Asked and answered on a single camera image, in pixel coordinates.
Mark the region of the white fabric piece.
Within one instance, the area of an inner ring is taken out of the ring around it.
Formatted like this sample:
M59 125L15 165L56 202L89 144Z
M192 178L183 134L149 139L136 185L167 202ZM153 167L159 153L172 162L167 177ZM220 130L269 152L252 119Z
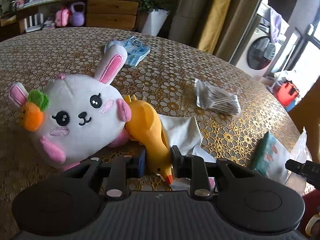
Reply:
M177 146L181 155L192 155L195 146L200 146L202 134L196 118L158 115L162 124L165 144Z

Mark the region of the yellow rubber chicken toy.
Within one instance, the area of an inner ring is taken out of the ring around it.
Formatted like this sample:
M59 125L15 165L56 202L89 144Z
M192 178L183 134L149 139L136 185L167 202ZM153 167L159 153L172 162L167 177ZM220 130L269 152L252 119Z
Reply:
M149 103L138 100L135 95L125 95L124 100L131 109L131 120L126 123L131 140L145 146L148 170L171 184L171 153L163 141L159 115Z

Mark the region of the blue cartoon face mask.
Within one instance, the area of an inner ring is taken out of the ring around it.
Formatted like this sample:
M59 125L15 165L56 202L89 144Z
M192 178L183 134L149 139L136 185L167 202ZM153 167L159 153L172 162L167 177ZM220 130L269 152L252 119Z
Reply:
M107 49L114 44L121 45L126 49L127 60L125 65L129 67L136 67L150 53L151 50L150 47L142 44L141 40L139 40L137 37L131 36L127 40L114 40L108 42L104 46L104 53L106 53Z

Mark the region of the clear plastic bag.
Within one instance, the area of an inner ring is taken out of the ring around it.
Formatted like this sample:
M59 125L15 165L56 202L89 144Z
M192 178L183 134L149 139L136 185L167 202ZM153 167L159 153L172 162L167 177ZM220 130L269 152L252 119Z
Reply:
M306 141L307 141L307 133L305 128L303 127L303 131L300 134L292 152L291 152L291 159L300 162L305 163L306 161L306 153L305 153L305 147L306 147ZM303 194L305 187L306 187L306 180L302 178L300 175L297 175L293 172L290 172L290 175L285 183L285 185L293 190L295 190L300 195Z

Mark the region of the small pink white sachet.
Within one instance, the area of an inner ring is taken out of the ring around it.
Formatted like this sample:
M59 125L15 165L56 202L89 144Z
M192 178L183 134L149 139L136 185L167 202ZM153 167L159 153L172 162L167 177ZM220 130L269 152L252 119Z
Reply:
M171 147L172 171L174 179L170 187L174 191L204 191L210 194L215 186L214 179L208 175L206 164L215 164L216 159L203 148L195 145L187 154L178 146Z

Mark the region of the teal white tissue pack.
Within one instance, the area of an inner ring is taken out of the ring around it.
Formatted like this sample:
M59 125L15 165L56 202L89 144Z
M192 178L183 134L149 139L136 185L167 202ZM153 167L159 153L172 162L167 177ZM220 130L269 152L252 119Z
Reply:
M285 184L289 177L285 163L290 157L289 151L268 131L257 145L251 169L264 177Z

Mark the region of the tan giraffe shaped chair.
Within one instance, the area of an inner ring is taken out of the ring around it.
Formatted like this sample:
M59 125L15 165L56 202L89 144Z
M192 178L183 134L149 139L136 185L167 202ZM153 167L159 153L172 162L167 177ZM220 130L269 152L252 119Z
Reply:
M291 110L289 115L301 132L307 133L306 145L313 162L319 163L319 119L320 119L320 80L319 78L304 98Z

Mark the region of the bag of cotton swabs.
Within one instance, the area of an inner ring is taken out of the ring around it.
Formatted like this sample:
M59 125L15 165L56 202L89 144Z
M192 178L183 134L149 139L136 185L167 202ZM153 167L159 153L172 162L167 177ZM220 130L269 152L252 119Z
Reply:
M197 107L226 115L240 116L242 114L237 95L213 86L207 81L195 78L194 92Z

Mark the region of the white bunny plush toy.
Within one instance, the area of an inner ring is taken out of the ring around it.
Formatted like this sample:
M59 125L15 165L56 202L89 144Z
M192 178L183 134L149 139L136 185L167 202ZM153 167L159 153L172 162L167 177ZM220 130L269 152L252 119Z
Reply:
M50 166L67 170L106 146L128 142L131 110L111 85L126 60L126 49L113 44L93 77L59 74L42 90L12 85L8 100L20 110L23 128Z

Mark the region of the red bucket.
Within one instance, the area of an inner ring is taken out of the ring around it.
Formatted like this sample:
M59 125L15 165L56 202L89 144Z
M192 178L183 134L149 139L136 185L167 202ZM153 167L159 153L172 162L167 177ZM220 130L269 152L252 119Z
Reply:
M292 101L299 95L299 89L291 82L286 81L281 85L279 90L276 92L277 100L284 106L287 107Z

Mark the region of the front load washing machine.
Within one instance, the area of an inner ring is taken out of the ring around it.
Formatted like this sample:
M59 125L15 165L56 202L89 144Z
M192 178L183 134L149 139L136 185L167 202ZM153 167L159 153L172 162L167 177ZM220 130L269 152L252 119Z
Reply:
M272 7L267 4L260 4L252 25L233 57L234 65L257 81L267 73L276 58L286 40L285 33L289 27L288 23L282 19L278 41L274 43L271 32L274 27L270 19L271 9Z

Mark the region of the purple towel on washer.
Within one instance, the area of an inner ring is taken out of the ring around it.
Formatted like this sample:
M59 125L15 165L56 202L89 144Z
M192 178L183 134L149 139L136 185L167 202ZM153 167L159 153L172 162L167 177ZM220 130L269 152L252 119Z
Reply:
M270 7L270 38L272 43L279 41L282 19L281 14Z

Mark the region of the white plant pot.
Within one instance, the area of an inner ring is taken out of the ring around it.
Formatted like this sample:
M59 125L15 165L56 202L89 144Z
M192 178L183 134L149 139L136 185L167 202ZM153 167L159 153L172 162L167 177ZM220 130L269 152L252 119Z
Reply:
M147 16L146 22L142 28L141 33L152 36L157 36L162 28L169 11L167 10L153 10Z

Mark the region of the wooden drawer cabinet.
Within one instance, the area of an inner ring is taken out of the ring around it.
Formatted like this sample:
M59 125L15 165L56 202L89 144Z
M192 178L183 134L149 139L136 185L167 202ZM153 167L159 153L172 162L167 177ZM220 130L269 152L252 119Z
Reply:
M1 26L1 41L25 33L26 21L36 14L43 18L54 18L63 7L70 8L75 2L84 2L84 26L135 30L139 19L140 0L53 0L32 7L18 9L4 14L1 19L14 20Z

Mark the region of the purple kettlebell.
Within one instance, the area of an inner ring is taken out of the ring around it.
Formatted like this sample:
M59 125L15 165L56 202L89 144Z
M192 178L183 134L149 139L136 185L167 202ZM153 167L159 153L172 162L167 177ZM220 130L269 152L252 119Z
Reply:
M85 3L84 2L75 2L70 6L70 18L69 22L74 27L83 26L85 22Z

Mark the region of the pink toy case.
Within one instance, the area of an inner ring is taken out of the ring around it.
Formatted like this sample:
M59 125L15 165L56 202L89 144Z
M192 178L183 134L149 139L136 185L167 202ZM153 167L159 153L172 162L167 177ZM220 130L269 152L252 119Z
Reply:
M57 27L65 27L69 21L69 9L68 8L61 8L55 14L55 25Z

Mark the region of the tall covered air conditioner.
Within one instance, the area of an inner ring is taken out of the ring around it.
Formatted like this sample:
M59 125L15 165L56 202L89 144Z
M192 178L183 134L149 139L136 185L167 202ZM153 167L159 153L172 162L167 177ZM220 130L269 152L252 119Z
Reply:
M168 39L190 45L207 4L212 0L179 0Z

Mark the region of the yellow curtain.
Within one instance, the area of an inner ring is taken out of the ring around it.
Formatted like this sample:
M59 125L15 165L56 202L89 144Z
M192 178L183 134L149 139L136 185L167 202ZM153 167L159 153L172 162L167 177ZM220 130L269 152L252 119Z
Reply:
M217 45L231 0L213 0L206 14L197 49L212 54Z

